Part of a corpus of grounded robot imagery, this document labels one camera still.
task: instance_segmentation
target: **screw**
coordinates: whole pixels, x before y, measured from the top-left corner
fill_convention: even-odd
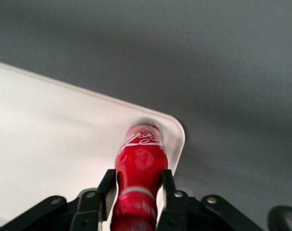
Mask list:
[[[174,192],[174,196],[175,197],[183,197],[184,194],[181,191],[176,191],[176,192]]]
[[[95,192],[89,192],[89,193],[87,193],[86,197],[87,197],[87,198],[91,198],[91,197],[93,197],[94,195],[95,195]]]
[[[54,205],[54,204],[58,204],[59,202],[61,202],[61,198],[60,197],[52,200],[51,204]]]
[[[214,197],[208,197],[207,202],[209,204],[215,204],[215,203],[217,203],[217,200]]]

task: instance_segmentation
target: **coca-cola bottle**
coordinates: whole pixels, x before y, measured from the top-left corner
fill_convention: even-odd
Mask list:
[[[168,162],[157,122],[143,119],[131,126],[116,160],[119,194],[112,231],[154,231],[156,197]]]

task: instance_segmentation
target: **bottle label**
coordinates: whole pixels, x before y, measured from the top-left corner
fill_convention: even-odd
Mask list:
[[[118,155],[126,148],[137,145],[155,145],[159,146],[160,149],[165,153],[163,142],[161,142],[156,136],[150,132],[138,132],[131,136],[128,136],[121,148],[118,151]]]

